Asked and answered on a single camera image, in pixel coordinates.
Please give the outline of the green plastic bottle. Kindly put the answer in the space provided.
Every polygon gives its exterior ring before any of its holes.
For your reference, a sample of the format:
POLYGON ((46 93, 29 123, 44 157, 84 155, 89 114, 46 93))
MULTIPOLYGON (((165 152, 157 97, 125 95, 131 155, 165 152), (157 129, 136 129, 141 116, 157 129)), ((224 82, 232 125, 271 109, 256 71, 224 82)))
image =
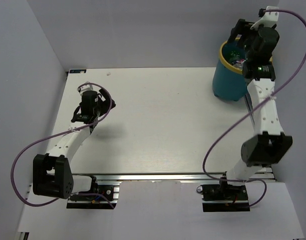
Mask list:
POLYGON ((229 53, 229 56, 231 58, 240 58, 241 57, 241 54, 239 51, 236 51, 236 50, 233 50, 229 53))

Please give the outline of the clear bottle with black label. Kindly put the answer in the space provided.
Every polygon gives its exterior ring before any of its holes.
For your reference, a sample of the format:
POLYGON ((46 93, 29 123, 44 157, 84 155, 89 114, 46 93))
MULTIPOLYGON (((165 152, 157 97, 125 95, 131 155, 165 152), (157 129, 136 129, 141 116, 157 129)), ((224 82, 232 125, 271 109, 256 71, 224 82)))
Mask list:
POLYGON ((231 65, 239 70, 242 70, 243 69, 243 64, 245 62, 245 59, 234 59, 231 61, 231 65))

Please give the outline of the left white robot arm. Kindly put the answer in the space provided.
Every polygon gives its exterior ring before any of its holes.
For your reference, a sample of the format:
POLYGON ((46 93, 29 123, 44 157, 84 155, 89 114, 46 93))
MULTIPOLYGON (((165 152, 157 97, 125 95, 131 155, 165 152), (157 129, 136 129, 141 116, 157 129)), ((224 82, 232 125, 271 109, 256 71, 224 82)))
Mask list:
POLYGON ((46 154, 38 154, 33 160, 33 192, 35 195, 68 199, 81 192, 92 200, 98 195, 98 186, 90 176, 73 175, 70 162, 82 143, 92 134, 99 117, 116 106, 110 95, 86 90, 81 103, 73 114, 68 133, 46 154))

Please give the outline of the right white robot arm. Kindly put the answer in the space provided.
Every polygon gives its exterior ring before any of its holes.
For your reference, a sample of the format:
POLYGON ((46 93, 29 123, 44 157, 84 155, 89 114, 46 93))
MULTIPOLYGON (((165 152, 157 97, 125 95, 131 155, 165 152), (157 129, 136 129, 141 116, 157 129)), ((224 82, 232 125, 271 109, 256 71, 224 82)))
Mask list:
POLYGON ((280 124, 273 97, 276 75, 271 57, 279 33, 275 27, 254 28, 252 22, 239 19, 228 42, 236 36, 240 36, 237 46, 245 51, 242 74, 254 111, 254 135, 242 144, 241 159, 226 172, 227 182, 218 187, 219 195, 226 200, 236 194, 236 186, 244 185, 261 168, 277 164, 293 143, 280 124))

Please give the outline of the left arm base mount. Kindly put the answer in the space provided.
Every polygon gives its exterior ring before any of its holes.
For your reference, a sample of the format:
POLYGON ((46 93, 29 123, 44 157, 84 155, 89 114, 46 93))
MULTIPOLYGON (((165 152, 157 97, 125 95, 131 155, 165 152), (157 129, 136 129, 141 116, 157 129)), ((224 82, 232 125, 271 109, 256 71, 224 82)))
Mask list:
POLYGON ((100 180, 90 175, 90 190, 73 193, 67 200, 67 209, 112 210, 116 207, 119 194, 119 183, 100 180))

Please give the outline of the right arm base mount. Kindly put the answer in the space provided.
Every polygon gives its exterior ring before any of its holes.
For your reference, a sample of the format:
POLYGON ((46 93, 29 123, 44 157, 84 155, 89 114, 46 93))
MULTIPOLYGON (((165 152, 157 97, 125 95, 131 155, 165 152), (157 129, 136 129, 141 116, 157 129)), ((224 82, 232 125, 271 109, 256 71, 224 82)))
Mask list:
POLYGON ((230 185, 226 181, 218 184, 203 184, 196 188, 202 195, 205 213, 249 212, 250 204, 246 186, 230 185))

